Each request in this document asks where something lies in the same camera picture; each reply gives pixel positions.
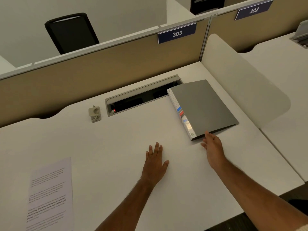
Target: white desk surface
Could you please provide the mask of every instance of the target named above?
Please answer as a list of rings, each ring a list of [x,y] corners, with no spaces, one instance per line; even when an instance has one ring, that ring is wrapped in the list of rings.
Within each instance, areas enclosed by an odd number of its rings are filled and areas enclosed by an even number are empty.
[[[262,131],[308,181],[308,49],[289,40],[294,33],[255,46],[242,54],[291,100],[291,109]]]
[[[15,69],[16,68],[11,63],[9,63],[6,59],[0,56],[0,75]]]
[[[0,224],[23,230],[30,174],[72,159],[75,231],[94,230],[141,176],[145,151],[158,141],[166,175],[153,190],[137,231],[205,230],[242,209],[209,166],[201,140],[191,142],[170,98],[163,97],[108,117],[105,98],[178,74],[183,82],[207,79],[239,121],[218,134],[226,156],[250,177],[283,194],[301,178],[200,63],[70,105],[49,119],[28,119],[0,129]],[[88,108],[100,106],[91,123]]]

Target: number sign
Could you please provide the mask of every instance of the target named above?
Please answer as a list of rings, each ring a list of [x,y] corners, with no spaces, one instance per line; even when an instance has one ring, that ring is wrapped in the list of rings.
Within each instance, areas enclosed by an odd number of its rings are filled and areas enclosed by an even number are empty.
[[[178,27],[175,29],[167,30],[157,34],[158,43],[164,43],[170,40],[175,40],[183,36],[195,34],[197,23],[190,23],[186,26]]]
[[[255,4],[253,6],[245,7],[243,9],[239,9],[237,12],[237,16],[235,20],[239,20],[242,18],[249,17],[251,15],[259,14],[265,11],[268,11],[271,4],[274,0],[268,0],[259,4]]]

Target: gray binder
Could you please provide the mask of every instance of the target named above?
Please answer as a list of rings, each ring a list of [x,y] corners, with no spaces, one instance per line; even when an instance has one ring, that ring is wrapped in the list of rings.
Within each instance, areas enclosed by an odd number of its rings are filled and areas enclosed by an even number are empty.
[[[190,140],[239,123],[207,80],[184,83],[167,92]]]

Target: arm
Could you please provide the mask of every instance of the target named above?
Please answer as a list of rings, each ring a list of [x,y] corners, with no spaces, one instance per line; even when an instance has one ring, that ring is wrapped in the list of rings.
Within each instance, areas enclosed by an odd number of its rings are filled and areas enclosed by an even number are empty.
[[[142,175],[133,190],[124,201],[100,224],[95,231],[134,231],[142,210],[155,185],[163,178],[169,161],[162,165],[163,147],[155,145],[154,152],[150,145]]]
[[[226,159],[220,139],[205,133],[201,145],[210,166],[260,231],[294,231],[308,224],[308,217],[286,201],[260,186]]]

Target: document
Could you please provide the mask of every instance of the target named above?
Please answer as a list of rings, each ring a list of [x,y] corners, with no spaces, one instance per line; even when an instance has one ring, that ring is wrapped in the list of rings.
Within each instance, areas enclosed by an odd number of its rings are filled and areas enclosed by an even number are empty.
[[[74,229],[71,158],[32,173],[26,231]]]

